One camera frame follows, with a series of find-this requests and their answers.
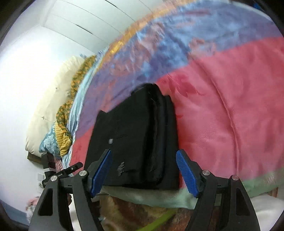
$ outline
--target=blue gripper pad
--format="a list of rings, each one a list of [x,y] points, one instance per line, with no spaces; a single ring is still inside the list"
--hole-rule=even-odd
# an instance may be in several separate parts
[[[90,191],[92,198],[101,191],[101,188],[108,174],[108,171],[111,167],[111,164],[112,164],[112,153],[109,150],[92,179],[92,187]]]
[[[186,152],[181,149],[177,151],[176,162],[185,181],[186,187],[189,193],[193,194],[194,197],[198,198],[200,195],[201,168],[199,165],[191,161],[187,156]]]

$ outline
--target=orange stripe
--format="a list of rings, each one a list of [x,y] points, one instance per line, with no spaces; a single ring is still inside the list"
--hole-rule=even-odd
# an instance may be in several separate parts
[[[175,0],[175,1],[167,2],[163,4],[159,9],[154,11],[153,13],[148,14],[146,17],[133,23],[125,31],[124,35],[116,39],[110,45],[108,51],[106,52],[105,56],[102,59],[102,62],[100,63],[98,70],[102,67],[104,63],[109,62],[113,58],[113,56],[121,49],[121,47],[125,45],[136,34],[137,31],[140,31],[141,29],[143,29],[148,24],[148,22],[150,22],[151,20],[155,18],[166,15],[167,13],[175,10],[177,6],[186,5],[194,1],[195,0]]]

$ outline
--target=folded garment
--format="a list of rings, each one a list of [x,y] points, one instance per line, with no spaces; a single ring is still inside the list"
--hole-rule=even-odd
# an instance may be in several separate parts
[[[167,132],[172,134],[168,139]],[[105,185],[177,189],[177,131],[170,97],[164,97],[158,86],[146,84],[110,112],[100,111],[85,169],[105,149],[114,155]]]
[[[284,201],[269,195],[260,195],[251,199],[255,209],[261,231],[269,231],[279,219],[284,209]],[[153,230],[149,223],[164,216],[172,209],[137,205],[123,201],[116,197],[100,196],[100,214],[103,217],[104,230],[129,231],[129,230]],[[155,230],[180,231],[185,230],[192,218],[193,210],[177,209],[173,218],[161,224]],[[208,230],[215,230],[219,221],[220,207],[213,209]]]

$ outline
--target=black folded cloth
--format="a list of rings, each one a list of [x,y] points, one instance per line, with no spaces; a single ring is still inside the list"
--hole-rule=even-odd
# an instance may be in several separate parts
[[[113,163],[104,185],[178,189],[177,139],[170,97],[145,84],[110,112],[98,113],[84,168],[110,149]]]

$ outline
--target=cream pillow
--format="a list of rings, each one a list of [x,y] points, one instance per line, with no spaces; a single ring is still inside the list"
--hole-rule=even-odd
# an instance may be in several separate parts
[[[72,56],[60,67],[32,116],[27,132],[26,151],[41,157],[39,146],[55,122],[59,107],[69,100],[72,77],[83,62],[83,58]]]

